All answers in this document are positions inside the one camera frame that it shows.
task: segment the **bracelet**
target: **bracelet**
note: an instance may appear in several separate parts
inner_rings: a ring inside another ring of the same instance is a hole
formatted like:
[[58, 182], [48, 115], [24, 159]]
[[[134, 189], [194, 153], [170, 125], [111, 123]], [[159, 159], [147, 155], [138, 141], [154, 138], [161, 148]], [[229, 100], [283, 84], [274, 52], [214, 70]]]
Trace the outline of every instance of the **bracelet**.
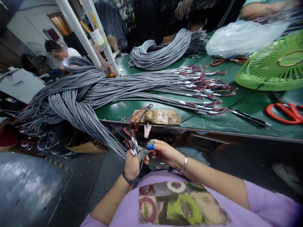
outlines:
[[183, 168], [179, 171], [179, 173], [183, 173], [184, 170], [186, 169], [186, 167], [187, 167], [187, 157], [185, 156], [184, 166], [183, 166]]
[[131, 180], [127, 177], [127, 175], [125, 174], [125, 171], [123, 170], [123, 173], [122, 173], [122, 176], [124, 178], [124, 180], [126, 180], [126, 182], [129, 184], [129, 185], [133, 185], [135, 183], [135, 180]]

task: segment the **orange scissors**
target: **orange scissors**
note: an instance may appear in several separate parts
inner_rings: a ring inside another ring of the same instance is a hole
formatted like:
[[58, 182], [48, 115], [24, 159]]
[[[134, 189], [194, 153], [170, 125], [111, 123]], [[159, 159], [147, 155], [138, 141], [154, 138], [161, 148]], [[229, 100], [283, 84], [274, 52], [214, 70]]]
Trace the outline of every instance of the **orange scissors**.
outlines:
[[[284, 124], [296, 125], [303, 124], [303, 116], [299, 112], [298, 108], [303, 109], [303, 105], [296, 106], [293, 103], [286, 103], [277, 92], [273, 92], [275, 98], [279, 101], [276, 104], [269, 104], [265, 111], [273, 119], [280, 121]], [[279, 107], [286, 115], [288, 115], [292, 120], [285, 120], [280, 117], [277, 117], [273, 112], [273, 107]]]

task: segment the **purple shirt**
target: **purple shirt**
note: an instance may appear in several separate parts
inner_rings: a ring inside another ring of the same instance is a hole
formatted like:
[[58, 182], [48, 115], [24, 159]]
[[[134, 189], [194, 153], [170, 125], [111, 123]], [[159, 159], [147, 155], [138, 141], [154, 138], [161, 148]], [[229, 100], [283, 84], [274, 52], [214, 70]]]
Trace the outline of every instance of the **purple shirt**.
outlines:
[[[188, 180], [177, 171], [165, 170], [147, 174], [138, 186], [124, 197], [110, 226], [178, 226], [176, 223], [188, 222], [190, 224], [186, 224], [187, 226], [291, 227], [295, 226], [300, 217], [301, 206], [293, 200], [245, 180], [250, 210], [210, 188], [187, 182]], [[143, 205], [140, 198], [150, 201], [153, 205], [149, 205], [149, 202]], [[152, 220], [144, 218], [148, 216], [146, 214], [148, 211], [157, 213], [157, 218]], [[90, 214], [81, 225], [81, 227], [105, 226], [92, 219]]]

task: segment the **green workbench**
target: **green workbench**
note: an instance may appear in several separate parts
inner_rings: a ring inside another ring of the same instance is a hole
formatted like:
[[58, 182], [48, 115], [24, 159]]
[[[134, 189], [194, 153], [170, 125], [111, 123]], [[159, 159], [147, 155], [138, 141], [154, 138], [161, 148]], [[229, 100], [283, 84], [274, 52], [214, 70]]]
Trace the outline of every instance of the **green workbench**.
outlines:
[[[143, 72], [136, 67], [129, 68], [130, 55], [126, 55], [123, 57], [119, 57], [116, 59], [116, 62], [119, 66], [121, 76], [134, 74], [138, 72]], [[286, 125], [280, 123], [265, 113], [265, 107], [271, 103], [275, 103], [274, 99], [271, 99], [271, 92], [265, 91], [253, 91], [248, 88], [244, 88], [238, 85], [234, 81], [235, 74], [241, 68], [241, 65], [235, 62], [224, 62], [219, 66], [212, 67], [210, 63], [216, 60], [216, 58], [201, 55], [201, 58], [191, 59], [182, 57], [173, 65], [167, 67], [169, 68], [178, 68], [186, 65], [200, 64], [202, 66], [208, 65], [206, 70], [210, 70], [210, 72], [219, 71], [227, 71], [226, 75], [214, 75], [210, 76], [210, 78], [221, 78], [222, 80], [229, 81], [230, 85], [239, 88], [236, 92], [236, 95], [229, 97], [220, 97], [223, 102], [218, 105], [218, 107], [227, 107], [230, 104], [236, 102], [241, 99], [249, 92], [253, 92], [243, 101], [233, 105], [232, 107], [238, 109], [244, 113], [247, 113], [253, 117], [261, 119], [271, 124], [268, 128], [259, 128], [243, 118], [233, 114], [233, 113], [224, 113], [221, 116], [211, 116], [207, 114], [194, 116], [191, 119], [185, 121], [178, 127], [172, 127], [176, 129], [186, 129], [190, 131], [205, 131], [211, 133], [219, 133], [219, 134], [227, 134], [227, 135], [235, 135], [235, 136], [244, 136], [244, 137], [255, 137], [255, 138], [267, 138], [273, 140], [283, 140], [283, 141], [292, 141], [303, 143], [303, 125]], [[167, 96], [171, 98], [176, 98], [183, 101], [191, 101], [196, 100], [192, 97], [186, 96], [177, 96], [172, 94], [165, 94], [161, 92], [151, 92], [154, 94], [159, 94], [162, 96]], [[293, 91], [287, 91], [284, 94], [284, 98], [287, 100], [296, 103], [303, 104], [303, 89], [297, 89]], [[97, 117], [101, 121], [108, 122], [119, 122], [119, 123], [129, 123], [131, 116], [133, 115], [134, 110], [141, 109], [142, 107], [148, 106], [150, 102], [144, 101], [123, 101], [123, 102], [114, 102], [103, 106], [99, 109], [95, 110]], [[195, 114], [194, 112], [187, 111], [184, 109], [175, 108], [172, 106], [166, 106], [164, 104], [153, 102], [154, 109], [172, 109], [175, 110], [176, 113], [181, 115], [181, 120], [188, 118], [189, 116]], [[274, 110], [274, 113], [277, 116], [287, 118], [283, 114], [280, 115], [279, 112]]]

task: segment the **lavender shirt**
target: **lavender shirt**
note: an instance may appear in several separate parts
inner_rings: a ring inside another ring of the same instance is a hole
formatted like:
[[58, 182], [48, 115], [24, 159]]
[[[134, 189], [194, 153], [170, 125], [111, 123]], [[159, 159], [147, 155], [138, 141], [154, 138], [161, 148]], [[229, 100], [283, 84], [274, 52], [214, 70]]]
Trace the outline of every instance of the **lavender shirt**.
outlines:
[[[176, 171], [157, 171], [151, 172], [144, 176], [142, 180], [139, 182], [138, 186], [130, 191], [125, 198], [122, 200], [119, 205], [110, 226], [168, 226], [161, 225], [161, 221], [155, 224], [155, 221], [152, 223], [143, 223], [140, 220], [140, 206], [139, 199], [140, 187], [144, 187], [150, 184], [160, 183], [163, 185], [171, 185], [174, 182], [180, 182], [177, 184], [185, 185], [188, 182], [186, 178], [184, 178], [181, 174]], [[250, 210], [247, 210], [240, 205], [234, 203], [233, 201], [225, 198], [221, 194], [211, 190], [210, 188], [203, 187], [203, 189], [207, 190], [204, 192], [205, 195], [211, 196], [214, 198], [215, 204], [220, 208], [219, 213], [224, 214], [225, 223], [222, 222], [222, 218], [219, 217], [221, 223], [216, 223], [215, 225], [208, 223], [203, 223], [196, 226], [275, 226], [275, 227], [291, 227], [295, 226], [300, 217], [301, 206], [295, 203], [288, 197], [285, 197], [278, 193], [273, 193], [268, 190], [265, 190], [253, 183], [248, 181], [244, 181], [245, 187], [247, 190], [248, 200], [250, 204]], [[218, 218], [218, 215], [215, 214], [207, 214], [210, 218]], [[106, 225], [96, 221], [91, 218], [90, 214], [86, 217], [81, 227], [105, 227]]]

